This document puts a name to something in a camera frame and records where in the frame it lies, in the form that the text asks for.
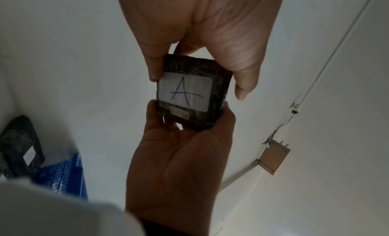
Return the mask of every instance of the small white label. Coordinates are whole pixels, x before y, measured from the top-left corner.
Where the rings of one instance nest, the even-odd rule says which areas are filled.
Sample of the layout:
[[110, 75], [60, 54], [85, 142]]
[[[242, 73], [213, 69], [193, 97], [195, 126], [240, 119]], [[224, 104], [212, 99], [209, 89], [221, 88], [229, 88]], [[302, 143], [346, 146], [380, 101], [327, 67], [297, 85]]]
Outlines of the small white label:
[[31, 146], [31, 148], [24, 154], [23, 159], [27, 166], [29, 166], [30, 163], [34, 160], [35, 154], [36, 152], [33, 146]]
[[158, 83], [159, 100], [196, 111], [207, 112], [212, 78], [164, 72]]
[[181, 110], [174, 106], [170, 107], [170, 113], [177, 117], [184, 118], [186, 120], [189, 120], [190, 117], [190, 113], [188, 111]]

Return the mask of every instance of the hand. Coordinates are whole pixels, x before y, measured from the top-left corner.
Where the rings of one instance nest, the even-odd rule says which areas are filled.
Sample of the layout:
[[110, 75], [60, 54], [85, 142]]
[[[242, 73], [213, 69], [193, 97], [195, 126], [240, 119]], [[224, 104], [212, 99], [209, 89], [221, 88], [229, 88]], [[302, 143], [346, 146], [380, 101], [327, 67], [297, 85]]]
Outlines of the hand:
[[235, 116], [226, 104], [210, 130], [179, 130], [147, 105], [143, 138], [127, 176], [126, 210], [191, 235], [208, 235], [232, 145]]
[[243, 100], [257, 85], [270, 32], [282, 0], [119, 0], [145, 57], [151, 81], [162, 76], [172, 43], [189, 55], [207, 47], [233, 71]]

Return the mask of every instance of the electrical box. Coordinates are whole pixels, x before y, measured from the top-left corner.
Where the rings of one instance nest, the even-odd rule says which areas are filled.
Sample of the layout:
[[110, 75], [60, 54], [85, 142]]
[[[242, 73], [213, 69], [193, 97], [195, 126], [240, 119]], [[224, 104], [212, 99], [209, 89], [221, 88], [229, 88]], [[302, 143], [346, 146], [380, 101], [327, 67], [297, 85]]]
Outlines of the electrical box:
[[290, 152], [290, 149], [275, 140], [269, 140], [267, 147], [258, 160], [258, 165], [271, 175], [277, 171]]

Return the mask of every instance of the blue crate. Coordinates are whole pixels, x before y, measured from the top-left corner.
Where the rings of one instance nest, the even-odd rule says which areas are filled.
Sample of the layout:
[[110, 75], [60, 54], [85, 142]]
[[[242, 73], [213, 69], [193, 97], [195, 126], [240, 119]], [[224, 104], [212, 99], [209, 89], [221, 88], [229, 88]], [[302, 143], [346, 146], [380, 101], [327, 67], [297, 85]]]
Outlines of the blue crate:
[[88, 200], [79, 153], [68, 161], [41, 168], [33, 182], [57, 193], [73, 194]]

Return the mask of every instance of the white sleeve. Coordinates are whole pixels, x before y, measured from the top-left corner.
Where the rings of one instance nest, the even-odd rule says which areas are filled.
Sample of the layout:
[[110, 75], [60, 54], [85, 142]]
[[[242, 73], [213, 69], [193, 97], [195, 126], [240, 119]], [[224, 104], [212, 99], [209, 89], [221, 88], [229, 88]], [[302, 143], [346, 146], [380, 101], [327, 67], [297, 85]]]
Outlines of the white sleeve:
[[112, 205], [56, 194], [28, 180], [0, 182], [0, 208], [0, 235], [145, 235], [134, 216]]

